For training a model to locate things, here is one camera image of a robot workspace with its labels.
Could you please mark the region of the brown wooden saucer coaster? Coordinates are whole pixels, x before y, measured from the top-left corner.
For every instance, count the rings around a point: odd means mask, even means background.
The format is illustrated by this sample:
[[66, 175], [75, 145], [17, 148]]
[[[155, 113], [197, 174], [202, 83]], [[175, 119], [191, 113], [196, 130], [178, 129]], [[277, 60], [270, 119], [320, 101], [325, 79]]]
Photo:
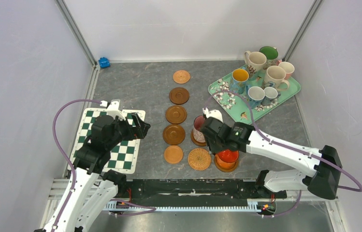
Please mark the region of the brown wooden saucer coaster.
[[183, 87], [175, 87], [170, 91], [169, 99], [177, 105], [185, 104], [189, 100], [189, 91]]
[[164, 141], [169, 145], [178, 145], [185, 139], [186, 133], [182, 126], [171, 124], [162, 133]]
[[187, 118], [187, 111], [180, 105], [173, 105], [165, 112], [165, 118], [171, 124], [181, 124]]
[[201, 143], [201, 142], [198, 142], [195, 140], [195, 138], [193, 136], [193, 131], [191, 131], [191, 133], [190, 133], [190, 138], [191, 138], [192, 142], [197, 146], [207, 146], [206, 142]]

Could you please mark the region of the pink patterned mug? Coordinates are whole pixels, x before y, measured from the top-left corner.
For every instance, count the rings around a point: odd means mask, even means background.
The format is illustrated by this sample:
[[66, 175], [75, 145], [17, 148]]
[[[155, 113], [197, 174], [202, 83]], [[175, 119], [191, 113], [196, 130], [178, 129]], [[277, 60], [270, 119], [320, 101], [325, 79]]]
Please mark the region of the pink patterned mug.
[[198, 116], [195, 118], [193, 126], [193, 138], [198, 143], [205, 143], [204, 134], [200, 131], [201, 126], [203, 125], [205, 118], [203, 116]]

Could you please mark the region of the orange mug black handle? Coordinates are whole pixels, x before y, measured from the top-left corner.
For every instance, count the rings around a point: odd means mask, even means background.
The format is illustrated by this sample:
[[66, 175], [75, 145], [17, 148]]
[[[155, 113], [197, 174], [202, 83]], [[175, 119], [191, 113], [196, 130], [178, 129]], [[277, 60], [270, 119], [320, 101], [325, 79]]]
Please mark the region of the orange mug black handle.
[[229, 167], [227, 163], [234, 163], [239, 159], [239, 151], [231, 151], [231, 150], [224, 150], [219, 153], [217, 153], [218, 157], [221, 159], [221, 161], [218, 161], [219, 164], [222, 167]]

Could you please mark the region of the woven rattan coaster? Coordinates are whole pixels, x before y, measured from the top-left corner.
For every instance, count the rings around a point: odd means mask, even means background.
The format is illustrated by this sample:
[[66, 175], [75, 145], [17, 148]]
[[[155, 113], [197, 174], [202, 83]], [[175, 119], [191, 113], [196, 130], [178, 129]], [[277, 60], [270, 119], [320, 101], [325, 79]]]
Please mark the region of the woven rattan coaster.
[[195, 148], [188, 155], [188, 164], [197, 171], [206, 170], [210, 166], [211, 161], [209, 152], [203, 148]]

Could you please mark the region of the brown ridged wooden coaster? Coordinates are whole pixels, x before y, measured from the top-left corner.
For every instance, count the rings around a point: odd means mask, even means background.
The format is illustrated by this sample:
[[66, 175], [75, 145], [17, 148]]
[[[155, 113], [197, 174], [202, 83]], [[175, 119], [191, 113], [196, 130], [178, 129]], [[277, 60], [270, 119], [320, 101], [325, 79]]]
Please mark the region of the brown ridged wooden coaster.
[[225, 168], [225, 167], [222, 167], [218, 161], [221, 161], [221, 159], [218, 157], [218, 155], [215, 155], [215, 158], [214, 158], [214, 164], [215, 166], [222, 172], [225, 172], [225, 173], [230, 173], [230, 172], [233, 172], [239, 165], [239, 160], [237, 160], [236, 162], [234, 163], [227, 163], [228, 165], [230, 165], [229, 167]]

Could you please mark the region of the light orange wooden coaster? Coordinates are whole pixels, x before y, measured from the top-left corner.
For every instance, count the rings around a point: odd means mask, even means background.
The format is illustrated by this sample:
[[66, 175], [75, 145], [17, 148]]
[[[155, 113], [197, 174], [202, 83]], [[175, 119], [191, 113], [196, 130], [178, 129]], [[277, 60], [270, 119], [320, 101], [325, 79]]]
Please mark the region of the light orange wooden coaster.
[[183, 158], [183, 150], [177, 145], [171, 145], [164, 151], [164, 159], [170, 164], [177, 164]]

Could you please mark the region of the blue patterned mug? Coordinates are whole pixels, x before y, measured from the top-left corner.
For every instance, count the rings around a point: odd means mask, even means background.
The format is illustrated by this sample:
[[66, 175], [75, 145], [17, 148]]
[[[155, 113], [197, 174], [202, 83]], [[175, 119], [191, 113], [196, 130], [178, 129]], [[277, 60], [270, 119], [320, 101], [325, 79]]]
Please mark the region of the blue patterned mug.
[[246, 86], [244, 99], [249, 104], [250, 109], [255, 109], [260, 105], [265, 97], [265, 92], [258, 86]]

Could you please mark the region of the yellow inside mug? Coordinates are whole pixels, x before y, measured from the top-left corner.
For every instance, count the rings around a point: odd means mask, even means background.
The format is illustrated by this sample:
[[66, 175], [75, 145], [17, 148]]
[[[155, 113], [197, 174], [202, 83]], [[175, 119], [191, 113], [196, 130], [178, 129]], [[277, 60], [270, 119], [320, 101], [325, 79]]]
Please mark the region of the yellow inside mug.
[[245, 69], [236, 69], [232, 72], [230, 81], [230, 91], [242, 94], [249, 79], [249, 73]]

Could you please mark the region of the light cork coaster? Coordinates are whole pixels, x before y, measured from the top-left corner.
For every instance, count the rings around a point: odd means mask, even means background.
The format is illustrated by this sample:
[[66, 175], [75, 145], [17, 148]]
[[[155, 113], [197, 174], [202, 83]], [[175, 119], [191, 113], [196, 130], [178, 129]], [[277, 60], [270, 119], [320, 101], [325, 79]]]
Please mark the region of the light cork coaster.
[[178, 84], [185, 84], [190, 78], [190, 73], [185, 70], [178, 70], [173, 74], [173, 80]]

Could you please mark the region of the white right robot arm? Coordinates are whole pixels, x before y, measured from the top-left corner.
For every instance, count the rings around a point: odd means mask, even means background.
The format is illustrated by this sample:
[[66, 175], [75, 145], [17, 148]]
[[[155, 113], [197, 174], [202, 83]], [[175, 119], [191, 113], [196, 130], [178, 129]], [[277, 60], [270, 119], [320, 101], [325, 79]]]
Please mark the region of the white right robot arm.
[[268, 197], [287, 190], [307, 190], [317, 197], [334, 200], [340, 180], [341, 162], [331, 146], [322, 149], [284, 141], [253, 126], [236, 122], [232, 127], [214, 117], [200, 128], [209, 150], [224, 150], [260, 155], [292, 167], [286, 171], [262, 170], [253, 188], [256, 195]]

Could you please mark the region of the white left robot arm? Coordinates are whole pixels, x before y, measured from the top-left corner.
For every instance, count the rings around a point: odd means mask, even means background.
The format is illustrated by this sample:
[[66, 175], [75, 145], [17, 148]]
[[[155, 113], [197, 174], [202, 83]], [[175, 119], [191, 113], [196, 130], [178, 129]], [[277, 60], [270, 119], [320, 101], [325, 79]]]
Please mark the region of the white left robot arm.
[[137, 113], [129, 122], [119, 110], [98, 116], [91, 133], [76, 153], [68, 186], [43, 232], [86, 232], [107, 203], [127, 193], [126, 175], [109, 170], [102, 173], [111, 151], [123, 141], [146, 137], [150, 124]]

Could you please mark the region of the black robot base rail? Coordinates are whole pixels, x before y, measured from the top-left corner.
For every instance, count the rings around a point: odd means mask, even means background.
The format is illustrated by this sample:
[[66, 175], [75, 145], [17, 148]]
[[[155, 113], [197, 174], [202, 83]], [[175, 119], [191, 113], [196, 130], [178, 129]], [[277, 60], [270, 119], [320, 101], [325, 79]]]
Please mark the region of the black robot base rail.
[[248, 179], [133, 179], [118, 189], [117, 199], [152, 207], [246, 206], [248, 199], [287, 198]]

